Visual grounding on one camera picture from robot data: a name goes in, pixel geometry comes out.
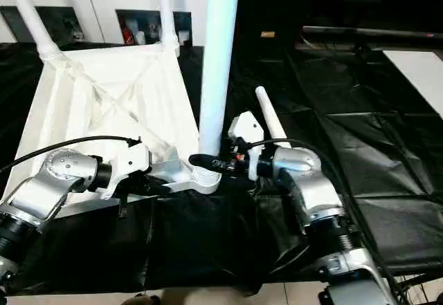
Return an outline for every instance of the white vertical pipe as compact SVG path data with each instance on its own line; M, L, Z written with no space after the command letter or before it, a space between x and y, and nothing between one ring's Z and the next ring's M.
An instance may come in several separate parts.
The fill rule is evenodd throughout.
M278 119L277 113L272 106L272 103L269 99L268 93L264 89L263 86L258 86L255 89L255 94L257 95L258 102L262 107L262 112L264 116L264 120L266 121L266 125L268 126L269 133L271 137L276 138L286 138L286 133ZM288 142L278 142L276 145L279 145L284 148L291 148L291 144Z
M33 6L31 0L15 0L23 20L37 44L37 50L42 60L61 55L57 45L53 42L44 27L40 16Z
M161 41L165 46L179 50L179 40L175 34L174 15L170 0L160 0Z
M208 0L200 104L201 154L217 155L220 150L236 12L237 0ZM202 168L194 175L200 184L219 181L219 174Z

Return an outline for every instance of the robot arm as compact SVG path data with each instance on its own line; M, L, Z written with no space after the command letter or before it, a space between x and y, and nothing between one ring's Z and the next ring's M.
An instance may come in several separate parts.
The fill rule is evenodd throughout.
M52 151L40 170L0 205L0 284L17 273L29 248L70 192L89 190L110 198L130 173L150 167L151 154L143 144L130 147L109 163L72 149Z
M258 123L255 118L252 121L250 115L247 118L249 121L242 124L244 128L235 133L253 131L247 127ZM230 161L197 154L190 157L190 162L231 176L248 176L251 180L251 174L272 178L287 190L294 218L315 257L312 268L329 283L319 295L321 304L397 304L360 240L357 228L345 213L340 196L322 172L320 158L313 151L302 147L278 147L272 158L253 157L252 163L248 160L251 146L246 145L245 140L232 136L231 139L234 147ZM253 173L249 170L252 167L256 168Z

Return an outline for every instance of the cable connector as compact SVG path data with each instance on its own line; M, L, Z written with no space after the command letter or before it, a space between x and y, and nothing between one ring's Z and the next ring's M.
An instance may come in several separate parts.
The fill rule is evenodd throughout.
M132 147L132 146L141 144L141 137L139 136L138 139L128 138L128 139L126 139L126 142L127 142L128 147Z

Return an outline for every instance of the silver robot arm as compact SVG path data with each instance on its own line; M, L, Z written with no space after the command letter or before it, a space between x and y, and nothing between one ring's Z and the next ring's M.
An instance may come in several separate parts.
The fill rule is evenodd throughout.
M89 190L110 198L130 173L149 171L150 167L151 154L143 144L130 147L108 163L72 149L52 151L40 170L0 205L0 285L17 273L29 248L70 192Z
M343 209L340 196L305 148L281 148L273 160L274 181L289 191L301 230L316 256L313 268L329 282L324 304L396 305L389 287Z

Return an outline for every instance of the white plastic part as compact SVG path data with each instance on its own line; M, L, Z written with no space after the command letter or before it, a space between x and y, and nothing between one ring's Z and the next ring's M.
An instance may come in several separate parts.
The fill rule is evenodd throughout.
M23 20L37 44L37 50L42 60L61 55L57 45L53 42L44 27L40 16L34 8L31 0L15 0Z
M84 136L141 136L154 164L181 166L163 171L170 187L194 188L188 158L198 152L197 124L174 50L155 44L63 54L44 63L17 157ZM127 151L127 144L99 140L72 148L107 161ZM34 175L44 158L14 167L5 194ZM95 198L100 194L69 194L67 203Z
M245 111L239 116L234 118L232 124L228 130L228 136L232 141L242 137L246 142L257 142L263 140L264 132L260 123L255 119L254 115L250 111ZM264 145L256 146L248 150L249 154L249 168L248 178L251 181L258 179L257 165L258 158L262 153Z
M177 56L180 53L179 40L175 34L174 15L171 11L170 0L160 0L161 41L167 48L173 48Z
M286 138L286 133L278 119L277 113L272 106L272 103L269 99L268 93L263 86L258 86L255 89L255 94L257 95L258 102L260 103L260 107L262 108L264 120L266 120L266 125L268 126L269 133L272 138ZM279 142L276 145L279 145L284 148L291 148L291 144L288 142Z
M114 194L119 182L126 179L130 173L135 171L146 171L150 167L150 151L146 145L137 144L123 151L109 161L112 166L111 179L106 189L98 188L100 199L109 199Z
M208 0L201 87L199 153L218 155L222 137L237 0ZM215 191L221 176L196 167L195 180Z

